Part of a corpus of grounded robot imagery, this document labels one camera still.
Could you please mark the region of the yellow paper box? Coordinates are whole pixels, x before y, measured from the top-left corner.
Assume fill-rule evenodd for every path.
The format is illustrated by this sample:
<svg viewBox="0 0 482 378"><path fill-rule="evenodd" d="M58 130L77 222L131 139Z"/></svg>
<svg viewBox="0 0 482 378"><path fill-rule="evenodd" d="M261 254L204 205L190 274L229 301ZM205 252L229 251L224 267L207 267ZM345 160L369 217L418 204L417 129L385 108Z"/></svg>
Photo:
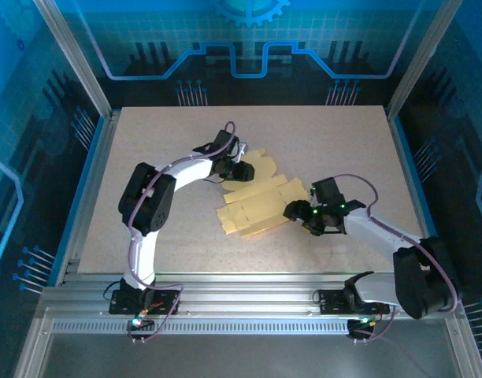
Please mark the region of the yellow paper box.
<svg viewBox="0 0 482 378"><path fill-rule="evenodd" d="M289 180L276 173L276 162L264 148L246 153L241 161L253 166L254 179L221 184L227 193L225 206L217 210L217 216L227 235L245 237L275 228L288 221L284 216L287 205L310 199L299 178Z"/></svg>

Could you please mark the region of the small LED controller board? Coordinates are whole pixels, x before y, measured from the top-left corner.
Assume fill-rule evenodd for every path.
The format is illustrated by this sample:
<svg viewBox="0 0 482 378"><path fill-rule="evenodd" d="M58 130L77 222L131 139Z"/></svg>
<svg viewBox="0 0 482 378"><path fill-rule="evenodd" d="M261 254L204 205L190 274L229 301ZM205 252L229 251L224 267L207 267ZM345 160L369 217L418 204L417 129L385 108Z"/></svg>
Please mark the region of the small LED controller board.
<svg viewBox="0 0 482 378"><path fill-rule="evenodd" d="M127 330L129 332L149 332L153 331L155 322L145 317L134 317L128 321Z"/></svg>
<svg viewBox="0 0 482 378"><path fill-rule="evenodd" d="M349 333L356 332L358 329L366 328L368 331L372 331L376 324L383 320L382 315L374 317L361 317L360 319L353 319L347 321L347 330Z"/></svg>

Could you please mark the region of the grey metal panel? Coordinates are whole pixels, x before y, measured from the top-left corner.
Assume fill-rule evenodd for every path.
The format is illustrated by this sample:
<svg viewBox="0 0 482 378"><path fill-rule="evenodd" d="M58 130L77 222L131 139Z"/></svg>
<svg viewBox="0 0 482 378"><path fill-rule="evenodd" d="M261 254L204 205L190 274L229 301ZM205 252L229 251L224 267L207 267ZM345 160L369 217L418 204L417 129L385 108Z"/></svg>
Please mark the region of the grey metal panel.
<svg viewBox="0 0 482 378"><path fill-rule="evenodd" d="M395 321L374 341L341 335L42 335L31 318L0 338L4 378L482 378L482 345L467 350L443 322Z"/></svg>

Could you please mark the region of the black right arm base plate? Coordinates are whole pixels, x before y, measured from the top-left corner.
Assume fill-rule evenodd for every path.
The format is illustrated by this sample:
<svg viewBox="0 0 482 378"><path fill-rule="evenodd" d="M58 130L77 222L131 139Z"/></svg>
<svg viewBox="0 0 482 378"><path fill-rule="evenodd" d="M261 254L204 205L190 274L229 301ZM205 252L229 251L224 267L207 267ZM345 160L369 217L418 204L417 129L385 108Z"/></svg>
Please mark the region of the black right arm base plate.
<svg viewBox="0 0 482 378"><path fill-rule="evenodd" d="M391 307L379 302L362 302L347 289L315 290L311 299L321 315L388 315Z"/></svg>

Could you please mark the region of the aluminium side rail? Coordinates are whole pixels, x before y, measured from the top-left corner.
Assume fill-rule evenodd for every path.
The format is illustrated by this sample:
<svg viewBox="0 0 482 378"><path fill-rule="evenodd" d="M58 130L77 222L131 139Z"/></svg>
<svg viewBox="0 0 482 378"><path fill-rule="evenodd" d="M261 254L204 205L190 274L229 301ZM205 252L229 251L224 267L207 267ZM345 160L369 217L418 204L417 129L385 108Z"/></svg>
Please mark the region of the aluminium side rail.
<svg viewBox="0 0 482 378"><path fill-rule="evenodd" d="M383 159L382 192L388 196L383 204L390 208L384 215L408 232L423 237L436 236L435 222L401 121L397 117L389 117L386 109L384 118L388 152Z"/></svg>
<svg viewBox="0 0 482 378"><path fill-rule="evenodd" d="M49 287L61 286L70 260L82 254L120 114L118 109L113 111L111 117L100 120L96 128L57 248Z"/></svg>

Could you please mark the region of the aluminium mounting rail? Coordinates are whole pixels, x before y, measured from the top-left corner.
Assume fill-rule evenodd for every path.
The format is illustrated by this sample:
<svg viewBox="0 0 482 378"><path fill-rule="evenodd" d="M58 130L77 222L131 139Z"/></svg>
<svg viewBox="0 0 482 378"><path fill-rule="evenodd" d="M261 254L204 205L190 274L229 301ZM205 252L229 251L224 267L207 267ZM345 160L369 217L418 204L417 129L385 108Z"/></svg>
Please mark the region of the aluminium mounting rail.
<svg viewBox="0 0 482 378"><path fill-rule="evenodd" d="M158 273L159 286L180 285L180 318L319 317L317 290L341 290L350 273ZM42 291L36 314L52 318L109 316L108 285L116 275L69 272Z"/></svg>

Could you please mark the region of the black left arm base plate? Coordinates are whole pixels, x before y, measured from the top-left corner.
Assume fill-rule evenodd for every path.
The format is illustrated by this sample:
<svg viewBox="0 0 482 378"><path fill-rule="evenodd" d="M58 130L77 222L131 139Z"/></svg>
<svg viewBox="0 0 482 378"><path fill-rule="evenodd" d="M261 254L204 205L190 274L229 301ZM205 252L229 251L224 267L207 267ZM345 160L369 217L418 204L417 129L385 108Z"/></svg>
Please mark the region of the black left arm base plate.
<svg viewBox="0 0 482 378"><path fill-rule="evenodd" d="M112 293L109 304L109 313L116 315L166 315L175 305L172 314L178 311L176 300L178 299L177 290L163 291L123 291L115 290Z"/></svg>

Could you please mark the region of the aluminium frame post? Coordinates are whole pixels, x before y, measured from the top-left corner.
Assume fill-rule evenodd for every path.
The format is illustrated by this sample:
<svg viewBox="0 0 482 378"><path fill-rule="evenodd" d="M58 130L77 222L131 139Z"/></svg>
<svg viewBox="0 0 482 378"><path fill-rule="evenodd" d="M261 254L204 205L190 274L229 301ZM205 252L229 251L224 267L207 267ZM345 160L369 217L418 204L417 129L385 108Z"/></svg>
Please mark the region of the aluminium frame post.
<svg viewBox="0 0 482 378"><path fill-rule="evenodd" d="M391 97L387 107L389 122L399 114L462 3L463 0L443 0Z"/></svg>
<svg viewBox="0 0 482 378"><path fill-rule="evenodd" d="M113 111L102 87L94 75L85 58L80 45L71 32L65 18L54 0L32 0L39 13L45 20L47 27L61 48L65 58L78 77L83 89L92 101L94 107L103 119L110 119Z"/></svg>

